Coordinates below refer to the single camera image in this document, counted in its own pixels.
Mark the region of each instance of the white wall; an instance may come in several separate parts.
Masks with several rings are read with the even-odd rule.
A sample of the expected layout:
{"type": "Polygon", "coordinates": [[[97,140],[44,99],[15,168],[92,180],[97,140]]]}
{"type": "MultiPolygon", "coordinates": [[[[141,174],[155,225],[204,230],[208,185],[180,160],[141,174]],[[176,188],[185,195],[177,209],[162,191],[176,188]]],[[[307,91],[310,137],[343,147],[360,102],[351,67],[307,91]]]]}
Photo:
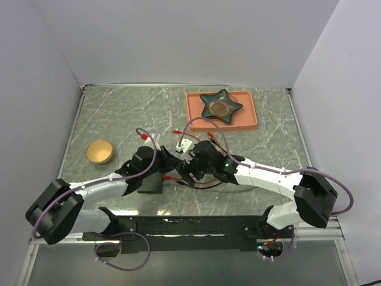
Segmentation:
{"type": "MultiPolygon", "coordinates": [[[[360,284],[381,279],[380,11],[341,0],[292,90],[313,163],[354,194],[340,224],[360,284]]],[[[347,202],[341,192],[337,209],[347,202]]]]}
{"type": "Polygon", "coordinates": [[[338,0],[32,0],[81,85],[292,87],[338,0]]]}
{"type": "Polygon", "coordinates": [[[0,3],[0,284],[14,285],[26,210],[57,177],[80,88],[29,0],[0,3]]]}

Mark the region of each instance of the gray marble surface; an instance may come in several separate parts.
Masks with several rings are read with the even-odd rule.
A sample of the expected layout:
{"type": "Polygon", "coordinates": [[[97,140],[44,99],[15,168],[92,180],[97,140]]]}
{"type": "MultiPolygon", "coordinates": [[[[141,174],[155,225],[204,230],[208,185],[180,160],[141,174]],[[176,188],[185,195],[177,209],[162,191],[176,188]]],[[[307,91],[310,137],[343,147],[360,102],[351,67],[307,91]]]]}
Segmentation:
{"type": "MultiPolygon", "coordinates": [[[[251,91],[258,117],[257,130],[226,133],[232,154],[286,169],[307,165],[284,89],[87,86],[62,178],[67,182],[81,182],[108,175],[118,169],[142,145],[142,140],[135,133],[137,126],[150,132],[159,132],[160,145],[165,145],[174,153],[176,135],[171,130],[182,129],[186,124],[185,94],[219,91],[221,88],[251,91]],[[97,139],[107,139],[114,146],[113,158],[107,164],[93,164],[86,158],[87,146],[97,139]]],[[[134,192],[125,197],[100,201],[88,209],[105,206],[117,215],[261,215],[266,207],[288,200],[263,189],[231,184],[211,190],[166,185],[163,190],[160,195],[134,192]]]]}

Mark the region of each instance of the orange tray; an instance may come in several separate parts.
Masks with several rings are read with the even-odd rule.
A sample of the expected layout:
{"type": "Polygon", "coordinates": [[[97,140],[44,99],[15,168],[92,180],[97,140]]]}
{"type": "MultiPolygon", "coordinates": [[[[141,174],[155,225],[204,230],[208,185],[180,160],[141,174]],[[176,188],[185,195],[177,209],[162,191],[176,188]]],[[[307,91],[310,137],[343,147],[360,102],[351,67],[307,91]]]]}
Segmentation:
{"type": "MultiPolygon", "coordinates": [[[[205,104],[200,99],[201,94],[216,94],[215,92],[190,92],[185,96],[186,118],[188,122],[201,117],[205,104]]],[[[233,101],[241,103],[243,107],[232,114],[232,122],[229,124],[219,119],[212,119],[224,132],[228,131],[248,131],[256,130],[258,120],[255,113],[254,102],[250,91],[229,91],[229,96],[233,101]]],[[[208,131],[217,131],[217,128],[205,121],[196,120],[189,125],[189,131],[193,133],[205,133],[208,131]]]]}

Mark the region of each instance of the dark green star-shaped dish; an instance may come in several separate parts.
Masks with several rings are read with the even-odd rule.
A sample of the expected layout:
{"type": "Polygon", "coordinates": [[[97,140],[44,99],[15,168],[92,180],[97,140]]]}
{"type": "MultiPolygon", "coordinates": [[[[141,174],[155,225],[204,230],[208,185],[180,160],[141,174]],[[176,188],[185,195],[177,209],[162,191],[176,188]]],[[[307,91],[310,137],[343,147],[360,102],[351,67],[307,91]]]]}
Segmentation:
{"type": "Polygon", "coordinates": [[[218,118],[228,124],[232,121],[233,112],[243,107],[241,103],[232,101],[226,89],[216,94],[201,94],[200,98],[205,103],[202,117],[218,118]]]}

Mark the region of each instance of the yellow bowl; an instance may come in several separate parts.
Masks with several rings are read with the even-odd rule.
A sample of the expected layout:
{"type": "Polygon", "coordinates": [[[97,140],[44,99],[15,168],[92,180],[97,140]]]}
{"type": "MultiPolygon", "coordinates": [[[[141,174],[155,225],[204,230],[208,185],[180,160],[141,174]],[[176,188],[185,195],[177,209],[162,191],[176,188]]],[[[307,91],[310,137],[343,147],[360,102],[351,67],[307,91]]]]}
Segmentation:
{"type": "Polygon", "coordinates": [[[86,157],[96,164],[106,163],[113,155],[113,146],[107,140],[97,140],[91,143],[86,150],[86,157]]]}

